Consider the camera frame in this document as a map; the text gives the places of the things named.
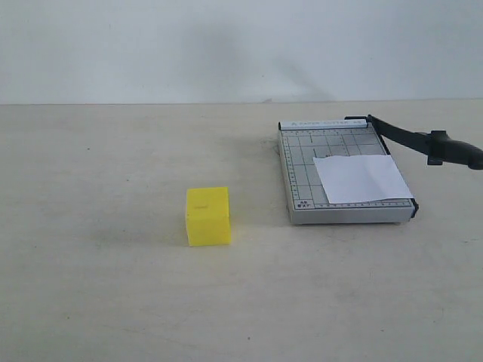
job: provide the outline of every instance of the white paper sheet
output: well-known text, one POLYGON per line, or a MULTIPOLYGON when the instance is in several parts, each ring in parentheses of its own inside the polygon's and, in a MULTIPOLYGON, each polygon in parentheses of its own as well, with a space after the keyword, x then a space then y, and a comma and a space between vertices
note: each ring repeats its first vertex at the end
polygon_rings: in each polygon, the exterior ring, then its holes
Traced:
POLYGON ((413 198, 390 155, 314 158, 331 204, 413 198))

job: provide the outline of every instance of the table surface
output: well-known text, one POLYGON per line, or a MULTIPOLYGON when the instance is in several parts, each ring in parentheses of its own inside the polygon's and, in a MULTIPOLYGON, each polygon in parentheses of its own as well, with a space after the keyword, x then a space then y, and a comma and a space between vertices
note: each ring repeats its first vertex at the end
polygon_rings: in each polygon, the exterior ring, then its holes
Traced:
POLYGON ((0 106, 0 359, 480 361, 483 172, 388 142, 415 219, 289 223, 277 122, 368 113, 483 146, 483 100, 0 106), (187 247, 205 186, 230 246, 187 247))

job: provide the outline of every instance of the yellow block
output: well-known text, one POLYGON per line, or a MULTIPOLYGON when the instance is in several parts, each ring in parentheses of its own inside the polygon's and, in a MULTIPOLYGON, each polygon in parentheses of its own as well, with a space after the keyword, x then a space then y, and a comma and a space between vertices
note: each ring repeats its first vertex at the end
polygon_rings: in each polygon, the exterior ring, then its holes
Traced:
POLYGON ((227 187, 188 190, 186 230, 190 247, 230 244, 227 187))

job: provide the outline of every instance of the white wall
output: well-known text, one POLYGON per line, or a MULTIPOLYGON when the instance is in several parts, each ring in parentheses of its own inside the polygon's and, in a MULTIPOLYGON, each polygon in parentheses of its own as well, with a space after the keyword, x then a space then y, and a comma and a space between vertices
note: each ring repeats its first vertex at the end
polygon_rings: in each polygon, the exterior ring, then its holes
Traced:
POLYGON ((0 103, 483 97, 482 0, 0 0, 0 103))

